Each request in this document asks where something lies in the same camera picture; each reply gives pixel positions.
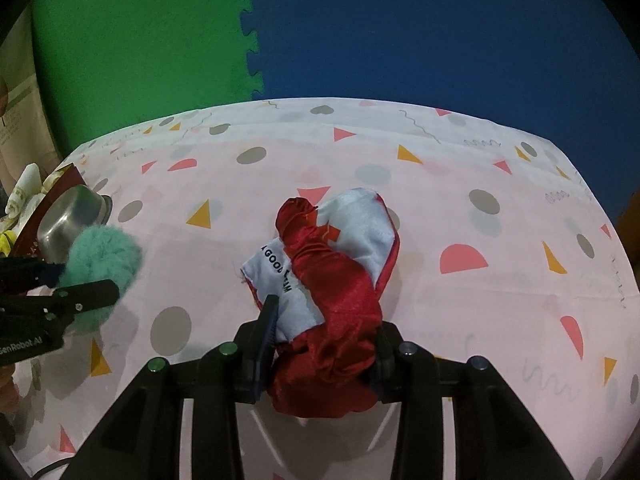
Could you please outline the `blue foam mat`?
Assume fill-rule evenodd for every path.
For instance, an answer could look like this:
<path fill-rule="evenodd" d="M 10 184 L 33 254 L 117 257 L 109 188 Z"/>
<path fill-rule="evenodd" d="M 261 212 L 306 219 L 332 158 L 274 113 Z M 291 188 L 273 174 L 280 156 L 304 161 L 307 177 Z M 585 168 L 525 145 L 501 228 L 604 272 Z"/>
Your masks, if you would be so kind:
<path fill-rule="evenodd" d="M 262 99 L 421 104 L 553 141 L 603 209 L 639 185 L 639 60 L 601 0 L 250 0 Z"/>

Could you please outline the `yellow soft toy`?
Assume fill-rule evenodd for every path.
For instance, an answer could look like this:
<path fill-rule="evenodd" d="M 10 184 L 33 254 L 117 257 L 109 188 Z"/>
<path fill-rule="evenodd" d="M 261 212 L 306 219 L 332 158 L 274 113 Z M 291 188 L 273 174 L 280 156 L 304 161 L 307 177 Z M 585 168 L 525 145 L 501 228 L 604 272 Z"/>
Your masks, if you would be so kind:
<path fill-rule="evenodd" d="M 0 255 L 9 257 L 16 242 L 16 235 L 12 230 L 5 230 L 0 233 Z"/>

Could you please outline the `cream patterned cloth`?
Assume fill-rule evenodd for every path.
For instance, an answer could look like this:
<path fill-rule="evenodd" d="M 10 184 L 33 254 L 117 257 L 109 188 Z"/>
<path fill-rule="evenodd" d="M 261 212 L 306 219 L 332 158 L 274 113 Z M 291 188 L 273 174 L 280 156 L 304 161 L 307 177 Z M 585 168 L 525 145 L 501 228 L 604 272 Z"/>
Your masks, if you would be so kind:
<path fill-rule="evenodd" d="M 44 196 L 52 190 L 53 185 L 62 177 L 62 174 L 61 169 L 55 170 L 42 180 L 40 169 L 35 162 L 25 167 L 6 204 L 6 215 L 13 221 L 10 230 L 16 236 L 21 234 L 22 229 Z"/>

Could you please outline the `standing poster banner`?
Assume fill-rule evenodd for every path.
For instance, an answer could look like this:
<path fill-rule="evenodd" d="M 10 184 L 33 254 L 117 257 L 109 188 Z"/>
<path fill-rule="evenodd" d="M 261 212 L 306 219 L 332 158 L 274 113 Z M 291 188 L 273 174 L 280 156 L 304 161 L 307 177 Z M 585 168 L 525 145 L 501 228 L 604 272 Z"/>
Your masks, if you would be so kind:
<path fill-rule="evenodd" d="M 44 111 L 32 45 L 28 6 L 1 45 L 1 185 L 10 194 L 24 168 L 35 162 L 50 174 L 62 157 Z"/>

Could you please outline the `pink patterned tablecloth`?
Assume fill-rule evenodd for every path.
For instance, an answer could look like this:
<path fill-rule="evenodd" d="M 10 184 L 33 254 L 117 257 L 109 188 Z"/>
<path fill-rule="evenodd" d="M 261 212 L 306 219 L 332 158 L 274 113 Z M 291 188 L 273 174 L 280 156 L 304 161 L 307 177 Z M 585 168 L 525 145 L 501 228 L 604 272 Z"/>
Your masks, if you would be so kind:
<path fill-rule="evenodd" d="M 142 122 L 70 162 L 144 263 L 96 332 L 17 367 L 29 474 L 72 455 L 148 359 L 196 359 L 256 314 L 241 266 L 286 200 L 351 188 L 378 192 L 398 229 L 384 316 L 436 356 L 486 356 L 575 478 L 612 474 L 639 419 L 639 291 L 550 141 L 437 108 L 280 100 Z"/>

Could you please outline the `green foam mat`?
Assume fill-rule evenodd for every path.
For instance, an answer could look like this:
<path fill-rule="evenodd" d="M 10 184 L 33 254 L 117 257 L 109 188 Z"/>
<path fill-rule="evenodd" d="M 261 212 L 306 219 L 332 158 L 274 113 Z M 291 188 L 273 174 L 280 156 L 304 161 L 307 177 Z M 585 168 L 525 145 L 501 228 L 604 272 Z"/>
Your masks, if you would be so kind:
<path fill-rule="evenodd" d="M 122 127 L 250 100 L 250 0 L 34 0 L 40 93 L 58 150 Z"/>

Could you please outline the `red white satin pouch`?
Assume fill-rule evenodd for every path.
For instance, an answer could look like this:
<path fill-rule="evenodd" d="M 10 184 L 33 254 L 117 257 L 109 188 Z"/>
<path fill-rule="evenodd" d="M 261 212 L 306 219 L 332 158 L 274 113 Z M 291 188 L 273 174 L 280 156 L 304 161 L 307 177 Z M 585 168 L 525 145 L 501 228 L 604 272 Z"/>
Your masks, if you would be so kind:
<path fill-rule="evenodd" d="M 279 299 L 274 409 L 298 418 L 370 410 L 378 396 L 360 376 L 375 361 L 380 299 L 400 248 L 384 200 L 370 188 L 319 206 L 290 198 L 276 230 L 241 266 L 259 307 Z"/>

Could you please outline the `gold metal tin box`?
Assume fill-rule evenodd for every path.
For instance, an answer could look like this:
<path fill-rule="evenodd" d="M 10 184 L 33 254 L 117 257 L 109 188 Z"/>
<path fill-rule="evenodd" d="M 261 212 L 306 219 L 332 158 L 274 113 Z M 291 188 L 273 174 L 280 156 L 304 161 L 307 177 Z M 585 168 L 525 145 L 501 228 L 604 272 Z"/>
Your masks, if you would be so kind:
<path fill-rule="evenodd" d="M 26 221 L 24 228 L 13 245 L 10 252 L 11 256 L 42 258 L 37 240 L 37 232 L 42 218 L 65 191 L 75 185 L 85 183 L 78 168 L 72 162 L 56 170 L 52 177 L 55 177 L 55 180 L 47 192 L 43 194 L 43 198 L 38 202 L 34 212 Z"/>

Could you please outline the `stainless steel bowl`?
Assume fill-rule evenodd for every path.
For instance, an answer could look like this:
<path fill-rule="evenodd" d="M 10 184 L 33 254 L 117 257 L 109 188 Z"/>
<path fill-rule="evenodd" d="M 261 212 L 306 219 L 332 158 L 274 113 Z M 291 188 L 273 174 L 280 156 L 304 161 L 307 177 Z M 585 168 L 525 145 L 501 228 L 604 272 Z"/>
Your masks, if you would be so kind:
<path fill-rule="evenodd" d="M 50 263 L 67 261 L 70 246 L 88 226 L 103 226 L 112 212 L 110 196 L 85 185 L 75 185 L 61 194 L 42 217 L 37 242 L 42 258 Z"/>

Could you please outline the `teal fluffy scrunchie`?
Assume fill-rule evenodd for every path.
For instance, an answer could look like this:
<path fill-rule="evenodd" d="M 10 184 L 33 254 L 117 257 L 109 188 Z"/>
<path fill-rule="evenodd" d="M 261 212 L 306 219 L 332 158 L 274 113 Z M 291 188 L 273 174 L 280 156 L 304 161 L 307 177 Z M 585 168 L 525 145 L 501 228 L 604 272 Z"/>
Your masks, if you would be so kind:
<path fill-rule="evenodd" d="M 142 267 L 142 248 L 114 226 L 89 226 L 73 241 L 58 287 L 111 280 L 124 298 Z"/>

